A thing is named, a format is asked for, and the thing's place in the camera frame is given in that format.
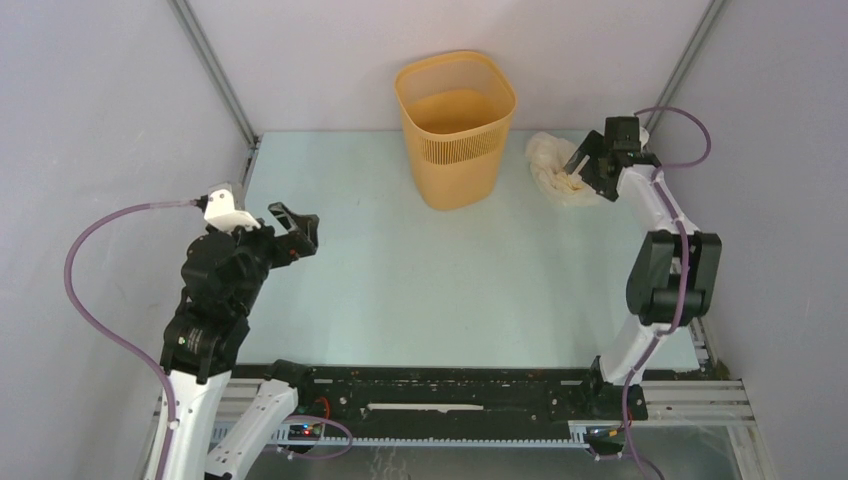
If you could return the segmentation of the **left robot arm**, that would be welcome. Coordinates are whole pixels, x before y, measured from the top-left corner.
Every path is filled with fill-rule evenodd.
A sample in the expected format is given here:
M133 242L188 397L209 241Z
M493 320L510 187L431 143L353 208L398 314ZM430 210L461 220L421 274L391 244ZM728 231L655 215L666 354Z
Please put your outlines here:
M218 407L263 284L272 270L317 253L320 220L281 202L268 207L276 226L227 197L208 195L199 206L206 231L187 249L180 300L158 363L162 415L148 466L154 479L236 479L276 425L289 414L308 414L316 403L315 388L302 380L306 367L284 362L283 376L260 385L224 451L209 453Z

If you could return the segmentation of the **translucent cream trash bag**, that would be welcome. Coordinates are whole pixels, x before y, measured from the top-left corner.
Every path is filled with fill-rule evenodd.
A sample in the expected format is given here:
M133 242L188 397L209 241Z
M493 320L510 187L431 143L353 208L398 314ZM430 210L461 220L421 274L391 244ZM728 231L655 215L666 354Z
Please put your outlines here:
M526 144L525 156L534 182L559 207L589 207L600 201L585 182L565 171L566 162L576 151L573 142L546 132L535 133Z

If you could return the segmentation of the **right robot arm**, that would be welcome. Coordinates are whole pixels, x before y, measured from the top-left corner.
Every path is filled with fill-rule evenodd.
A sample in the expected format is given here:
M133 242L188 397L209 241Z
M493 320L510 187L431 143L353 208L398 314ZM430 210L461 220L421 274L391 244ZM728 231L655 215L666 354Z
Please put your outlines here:
M598 358L602 379L581 392L583 408L596 418L620 407L617 386L639 383L656 350L708 312L722 252L720 237L703 232L683 212L645 137L637 117L608 117L603 130L590 131L565 166L601 198L625 201L645 231L626 282L631 317Z

